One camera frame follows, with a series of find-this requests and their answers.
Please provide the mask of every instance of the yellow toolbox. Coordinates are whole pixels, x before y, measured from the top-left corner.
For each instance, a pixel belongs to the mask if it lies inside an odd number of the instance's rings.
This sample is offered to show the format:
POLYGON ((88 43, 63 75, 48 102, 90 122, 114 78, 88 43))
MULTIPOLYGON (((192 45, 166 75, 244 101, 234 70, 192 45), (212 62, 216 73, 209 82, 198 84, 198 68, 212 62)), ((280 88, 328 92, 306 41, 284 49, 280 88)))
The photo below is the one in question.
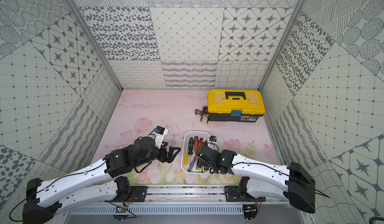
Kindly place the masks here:
POLYGON ((208 92, 209 121, 256 122, 264 113, 264 103, 258 91, 208 92))

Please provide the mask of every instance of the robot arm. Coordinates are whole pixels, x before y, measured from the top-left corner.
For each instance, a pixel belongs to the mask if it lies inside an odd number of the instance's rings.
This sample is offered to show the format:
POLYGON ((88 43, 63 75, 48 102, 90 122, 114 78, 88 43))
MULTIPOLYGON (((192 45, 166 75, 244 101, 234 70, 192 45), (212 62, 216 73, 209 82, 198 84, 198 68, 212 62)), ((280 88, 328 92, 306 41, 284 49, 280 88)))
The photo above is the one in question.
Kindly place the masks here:
POLYGON ((243 187, 246 195, 289 200, 301 211, 315 212, 315 181, 298 163, 291 162, 290 166, 268 164, 231 150, 219 153, 207 144, 198 148, 196 156, 198 165, 209 166, 210 173, 243 176, 239 188, 243 187))
POLYGON ((168 143, 163 142, 167 129, 157 126, 153 133, 155 139, 148 136, 138 138, 133 145, 114 150, 103 159, 63 177, 28 181, 23 223, 43 224, 57 213, 89 202, 126 201, 131 196, 131 187, 127 177, 120 175, 133 169, 140 173, 156 159, 171 163, 181 150, 170 146, 167 152, 168 143), (92 186, 115 177, 118 178, 114 181, 92 186))

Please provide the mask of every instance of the wall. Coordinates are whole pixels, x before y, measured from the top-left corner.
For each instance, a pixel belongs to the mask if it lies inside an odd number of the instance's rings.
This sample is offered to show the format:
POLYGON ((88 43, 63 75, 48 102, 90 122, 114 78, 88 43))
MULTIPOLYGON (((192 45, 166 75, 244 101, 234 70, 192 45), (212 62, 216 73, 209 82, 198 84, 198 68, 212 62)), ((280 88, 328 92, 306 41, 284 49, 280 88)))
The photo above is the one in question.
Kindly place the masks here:
POLYGON ((30 179, 88 164, 121 92, 63 0, 0 6, 0 222, 9 223, 30 179))
POLYGON ((74 0, 124 88, 257 89, 297 0, 74 0))
POLYGON ((262 89, 284 159, 313 175, 318 223, 384 216, 383 0, 308 0, 262 89))

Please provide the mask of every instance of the vent grille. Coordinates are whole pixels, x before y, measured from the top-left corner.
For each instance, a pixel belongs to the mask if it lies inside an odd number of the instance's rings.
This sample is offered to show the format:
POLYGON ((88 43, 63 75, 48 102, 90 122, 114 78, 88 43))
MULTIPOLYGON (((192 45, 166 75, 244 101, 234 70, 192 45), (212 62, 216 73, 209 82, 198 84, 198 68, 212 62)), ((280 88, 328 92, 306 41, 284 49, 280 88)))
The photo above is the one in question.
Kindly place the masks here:
MULTIPOLYGON (((105 215, 115 213, 115 207, 105 207, 103 205, 92 207, 75 207, 71 209, 72 215, 105 215)), ((129 205, 129 211, 136 215, 191 215, 191 214, 243 214, 242 205, 129 205)))

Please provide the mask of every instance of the toolbox lid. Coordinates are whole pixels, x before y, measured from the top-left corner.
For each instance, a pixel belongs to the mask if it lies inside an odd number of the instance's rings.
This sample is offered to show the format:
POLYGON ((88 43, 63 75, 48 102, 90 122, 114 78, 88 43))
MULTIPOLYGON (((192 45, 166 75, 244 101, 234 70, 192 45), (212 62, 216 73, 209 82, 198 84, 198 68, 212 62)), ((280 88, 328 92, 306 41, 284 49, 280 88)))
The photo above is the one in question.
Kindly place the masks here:
POLYGON ((211 90, 208 92, 208 112, 222 114, 232 111, 263 115, 265 107, 260 92, 233 90, 211 90))

